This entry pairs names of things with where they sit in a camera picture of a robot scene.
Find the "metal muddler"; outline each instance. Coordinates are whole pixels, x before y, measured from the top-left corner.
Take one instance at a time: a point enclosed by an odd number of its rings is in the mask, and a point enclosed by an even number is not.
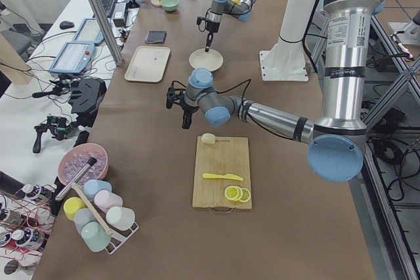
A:
[[[86,164],[80,169],[80,171],[64,186],[64,188],[57,194],[55,201],[63,200],[64,196],[71,190],[72,185],[77,183],[80,178],[87,173],[87,171],[97,162],[94,157],[90,157]]]

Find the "white desk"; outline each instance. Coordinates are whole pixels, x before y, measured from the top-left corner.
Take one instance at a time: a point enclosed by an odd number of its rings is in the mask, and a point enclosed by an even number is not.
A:
[[[129,11],[128,26],[132,24],[137,12],[138,9]],[[91,18],[92,16],[93,11],[88,0],[71,0],[44,38],[65,31],[77,31],[83,19]],[[59,24],[64,20],[74,22],[74,28],[61,30]],[[119,36],[118,29],[113,27],[116,37]],[[74,34],[66,33],[46,40],[38,45],[32,56],[56,56],[63,44],[73,39]],[[96,48],[92,61],[94,71],[92,70],[91,73],[92,76],[105,79],[108,86],[115,64],[107,46],[103,45]],[[38,82],[36,78],[33,78],[28,85],[11,84],[6,93],[16,98],[25,98],[31,96],[34,92],[39,92],[41,89],[46,88],[49,80],[54,78],[49,72],[39,70],[41,67],[48,69],[53,60],[53,58],[36,58],[28,61],[29,66],[37,69],[33,74],[44,82]],[[49,131],[44,133],[41,139],[41,152],[34,154],[32,153],[32,148],[36,139],[36,132],[33,127],[44,121],[49,113],[55,116],[70,114],[71,106],[66,102],[69,96],[70,94],[53,96],[53,98],[63,103],[57,103],[62,110],[45,96],[36,99],[30,97],[24,100],[13,99],[7,95],[3,95],[0,98],[0,170],[24,184],[44,185],[54,183],[57,177],[58,164],[63,155],[73,147],[77,138],[77,132],[76,134],[72,133],[73,136],[71,138],[63,141],[52,139]],[[4,255],[4,253],[5,251],[0,249],[0,256]],[[34,259],[38,258],[27,256],[22,263],[29,264]],[[7,261],[6,258],[0,258],[0,278],[5,277],[3,268]],[[31,276],[26,276],[21,271],[7,277],[9,280],[30,278]]]

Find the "black keyboard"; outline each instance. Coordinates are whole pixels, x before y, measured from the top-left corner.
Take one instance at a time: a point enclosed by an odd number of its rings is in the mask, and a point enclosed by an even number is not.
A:
[[[100,0],[100,2],[102,3],[102,6],[104,7],[106,16],[108,18],[111,18],[114,8],[116,6],[115,3],[117,3],[118,0]]]

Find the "yellow knife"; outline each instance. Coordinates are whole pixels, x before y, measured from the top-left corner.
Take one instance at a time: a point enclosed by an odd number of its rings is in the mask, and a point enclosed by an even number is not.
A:
[[[203,178],[207,179],[221,179],[221,180],[239,180],[243,181],[243,178],[241,176],[235,175],[235,174],[225,174],[225,175],[219,175],[219,174],[213,174],[213,173],[203,173]]]

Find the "yellow cup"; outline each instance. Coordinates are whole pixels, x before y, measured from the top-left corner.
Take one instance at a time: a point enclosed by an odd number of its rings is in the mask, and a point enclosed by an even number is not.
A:
[[[68,220],[74,221],[74,215],[82,208],[86,208],[85,203],[79,197],[71,197],[64,203],[64,214]]]

